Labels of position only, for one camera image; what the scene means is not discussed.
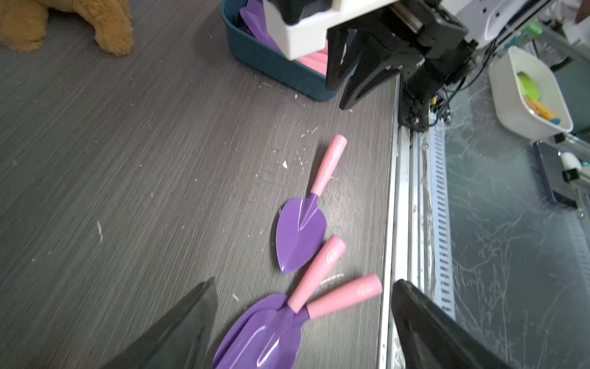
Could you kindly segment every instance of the logo on handle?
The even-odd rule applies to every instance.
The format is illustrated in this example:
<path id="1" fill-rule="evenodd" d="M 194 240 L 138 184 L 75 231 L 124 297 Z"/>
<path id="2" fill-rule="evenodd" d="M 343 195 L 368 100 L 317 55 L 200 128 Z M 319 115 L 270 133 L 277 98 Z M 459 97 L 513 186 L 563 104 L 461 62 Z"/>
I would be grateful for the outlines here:
<path id="1" fill-rule="evenodd" d="M 373 287 L 371 285 L 361 285 L 358 290 L 356 290 L 356 294 L 359 297 L 369 296 L 373 292 Z"/>
<path id="2" fill-rule="evenodd" d="M 332 156 L 337 157 L 340 154 L 342 154 L 342 145 L 336 145 L 336 147 L 332 151 Z"/>
<path id="3" fill-rule="evenodd" d="M 326 262 L 328 263 L 328 265 L 332 265 L 332 264 L 336 263 L 339 256 L 340 256 L 340 248 L 336 247 L 332 251 L 328 252 L 328 255 L 326 256 Z"/>

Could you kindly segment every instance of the brown plush toy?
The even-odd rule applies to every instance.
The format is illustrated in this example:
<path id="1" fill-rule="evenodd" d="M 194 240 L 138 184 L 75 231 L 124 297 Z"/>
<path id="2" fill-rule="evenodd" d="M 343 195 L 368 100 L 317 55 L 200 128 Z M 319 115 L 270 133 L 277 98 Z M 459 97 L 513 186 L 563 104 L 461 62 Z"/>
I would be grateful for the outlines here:
<path id="1" fill-rule="evenodd" d="M 0 0 L 0 42 L 15 51 L 40 48 L 47 8 L 80 14 L 94 27 L 94 39 L 108 53 L 123 56 L 133 49 L 128 0 Z"/>

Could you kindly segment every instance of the blue plastic bin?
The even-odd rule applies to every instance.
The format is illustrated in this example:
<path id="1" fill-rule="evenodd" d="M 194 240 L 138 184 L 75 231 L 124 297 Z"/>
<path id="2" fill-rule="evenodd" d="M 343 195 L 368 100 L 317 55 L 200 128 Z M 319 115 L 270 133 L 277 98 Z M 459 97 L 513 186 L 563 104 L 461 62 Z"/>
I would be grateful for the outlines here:
<path id="1" fill-rule="evenodd" d="M 221 18 L 227 29 L 227 44 L 237 60 L 274 78 L 314 100 L 327 101 L 338 90 L 326 90 L 326 77 L 297 61 L 289 61 L 278 51 L 266 46 L 242 31 L 244 20 L 240 9 L 248 0 L 225 0 L 221 4 Z"/>

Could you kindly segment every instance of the glass surface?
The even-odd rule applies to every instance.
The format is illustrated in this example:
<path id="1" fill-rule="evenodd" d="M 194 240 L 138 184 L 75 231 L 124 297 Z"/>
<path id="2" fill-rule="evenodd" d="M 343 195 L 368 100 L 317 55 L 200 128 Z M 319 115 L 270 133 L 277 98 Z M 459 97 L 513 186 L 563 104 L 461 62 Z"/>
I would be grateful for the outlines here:
<path id="1" fill-rule="evenodd" d="M 514 368 L 590 368 L 590 251 L 487 73 L 452 102 L 446 154 L 457 321 Z"/>

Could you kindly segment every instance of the green object in tray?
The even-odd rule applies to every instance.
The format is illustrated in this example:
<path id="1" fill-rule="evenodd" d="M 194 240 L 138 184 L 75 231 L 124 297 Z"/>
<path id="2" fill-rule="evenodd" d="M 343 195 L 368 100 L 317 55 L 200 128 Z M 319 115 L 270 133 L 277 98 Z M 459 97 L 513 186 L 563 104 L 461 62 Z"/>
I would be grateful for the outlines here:
<path id="1" fill-rule="evenodd" d="M 518 72 L 517 77 L 520 93 L 530 100 L 539 101 L 541 92 L 537 83 L 525 72 Z"/>

